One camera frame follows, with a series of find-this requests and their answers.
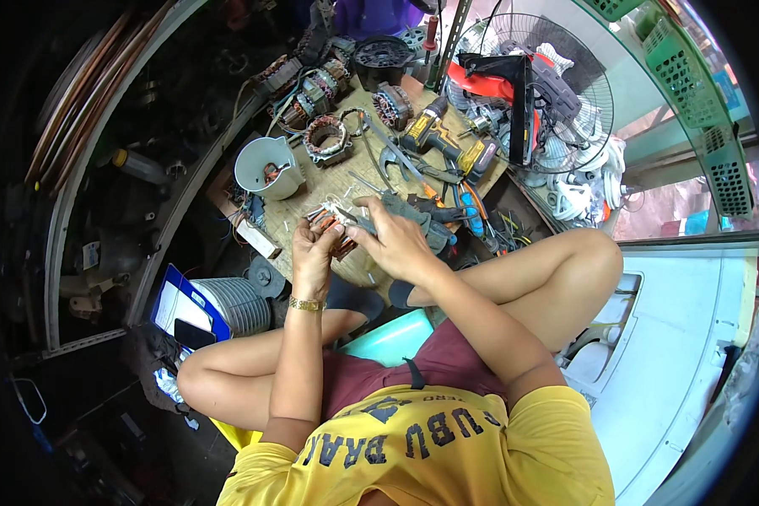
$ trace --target wristwatch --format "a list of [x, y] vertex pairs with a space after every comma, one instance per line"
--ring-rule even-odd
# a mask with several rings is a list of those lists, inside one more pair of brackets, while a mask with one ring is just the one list
[[326, 309], [326, 302], [324, 300], [298, 300], [290, 296], [290, 307], [301, 311], [323, 311]]

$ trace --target yellow t-shirt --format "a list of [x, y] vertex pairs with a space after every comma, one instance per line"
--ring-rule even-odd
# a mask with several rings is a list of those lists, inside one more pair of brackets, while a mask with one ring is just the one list
[[506, 423], [497, 395], [398, 385], [318, 427], [300, 454], [256, 443], [236, 456], [218, 504], [357, 504], [379, 489], [398, 504], [613, 504], [613, 482], [585, 399], [548, 386]]

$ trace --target leg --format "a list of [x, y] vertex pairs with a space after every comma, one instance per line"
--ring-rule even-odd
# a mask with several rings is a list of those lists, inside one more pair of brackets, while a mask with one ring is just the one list
[[[325, 310], [321, 346], [365, 322], [360, 312]], [[183, 399], [195, 410], [221, 422], [264, 430], [283, 334], [283, 329], [276, 329], [195, 351], [177, 375]]]
[[[503, 306], [559, 351], [596, 317], [622, 275], [618, 246], [604, 233], [579, 228], [541, 240], [503, 257], [462, 270], [459, 276]], [[408, 305], [433, 301], [414, 288]]]

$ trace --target yellow drill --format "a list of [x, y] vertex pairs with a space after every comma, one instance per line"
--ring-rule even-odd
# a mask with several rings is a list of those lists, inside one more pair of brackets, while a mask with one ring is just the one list
[[419, 113], [405, 130], [399, 144], [419, 155], [435, 147], [458, 165], [469, 184], [475, 185], [486, 172], [498, 147], [491, 141], [476, 141], [473, 147], [462, 151], [458, 143], [450, 138], [449, 130], [441, 124], [446, 112], [447, 98], [439, 96]]

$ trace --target blue clipboard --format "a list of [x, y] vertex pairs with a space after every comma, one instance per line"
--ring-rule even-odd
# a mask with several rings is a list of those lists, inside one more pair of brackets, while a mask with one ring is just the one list
[[[208, 318], [207, 322], [202, 319], [202, 314]], [[150, 320], [163, 332], [174, 337], [176, 318], [200, 328], [209, 326], [210, 328], [205, 329], [216, 336], [217, 342], [231, 338], [231, 328], [225, 323], [219, 310], [202, 293], [194, 289], [191, 282], [173, 264], [169, 264], [158, 296], [154, 300]]]

